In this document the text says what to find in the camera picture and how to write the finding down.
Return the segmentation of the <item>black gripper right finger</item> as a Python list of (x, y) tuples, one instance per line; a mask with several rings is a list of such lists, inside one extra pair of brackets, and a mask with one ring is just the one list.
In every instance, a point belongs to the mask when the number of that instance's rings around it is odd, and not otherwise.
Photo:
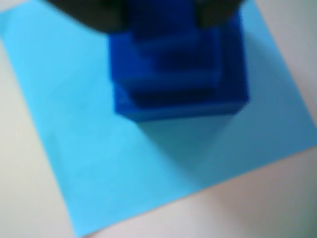
[(244, 3), (244, 0), (196, 0), (195, 11), (199, 27), (224, 23)]

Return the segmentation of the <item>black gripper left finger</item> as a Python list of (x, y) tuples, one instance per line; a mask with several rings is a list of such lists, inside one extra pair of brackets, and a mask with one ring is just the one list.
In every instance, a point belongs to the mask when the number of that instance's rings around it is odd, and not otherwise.
[(103, 33), (121, 32), (128, 25), (125, 0), (50, 0), (49, 3), (82, 24)]

